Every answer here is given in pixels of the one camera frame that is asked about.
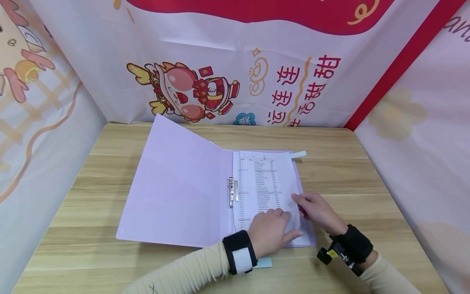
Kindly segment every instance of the black wrist strap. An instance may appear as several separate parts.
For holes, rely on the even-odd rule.
[[[248,251],[250,252],[252,266],[255,267],[258,264],[258,261],[256,260],[255,251],[253,249],[253,245],[251,244],[250,236],[245,230],[241,230],[233,235],[225,237],[222,240],[222,243],[224,244],[225,252],[227,253],[228,264],[230,265],[230,270],[229,270],[230,274],[232,275],[237,274],[237,269],[235,266],[235,260],[233,256],[234,251],[248,248]]]
[[[330,236],[330,238],[341,244],[349,258],[356,264],[364,263],[372,250],[374,250],[370,240],[353,225],[348,225],[346,234]]]

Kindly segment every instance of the light blue sticky note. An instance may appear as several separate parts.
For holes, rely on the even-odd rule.
[[[271,267],[273,267],[272,259],[270,257],[263,257],[258,259],[258,264],[254,267],[254,269],[265,269]]]
[[[302,157],[302,156],[305,156],[307,155],[307,152],[304,150],[304,151],[300,151],[300,152],[295,152],[295,153],[289,153],[287,156],[289,158],[297,158],[297,157]]]

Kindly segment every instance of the metal binder clip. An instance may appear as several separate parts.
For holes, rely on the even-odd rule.
[[[230,201],[230,208],[234,206],[235,199],[235,184],[233,177],[228,178],[228,199]]]
[[[228,199],[230,208],[233,208],[234,200],[238,201],[238,181],[234,180],[233,177],[228,178]]]

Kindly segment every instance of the hand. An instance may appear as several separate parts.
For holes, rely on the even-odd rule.
[[[250,236],[256,259],[276,253],[287,243],[302,235],[299,230],[284,233],[289,219],[290,212],[284,212],[280,208],[269,209],[265,213],[260,212],[253,218],[248,229],[248,236]]]
[[[297,203],[301,217],[318,223],[329,235],[342,235],[348,231],[348,226],[343,219],[336,214],[320,194],[292,194],[292,199]]]

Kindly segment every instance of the forearm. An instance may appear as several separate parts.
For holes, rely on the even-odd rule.
[[[372,259],[366,260],[359,266],[362,269],[367,268],[360,278],[367,284],[372,294],[421,293],[380,254],[373,251],[371,257]]]
[[[124,294],[188,294],[228,276],[229,264],[222,242],[188,254],[134,281]]]

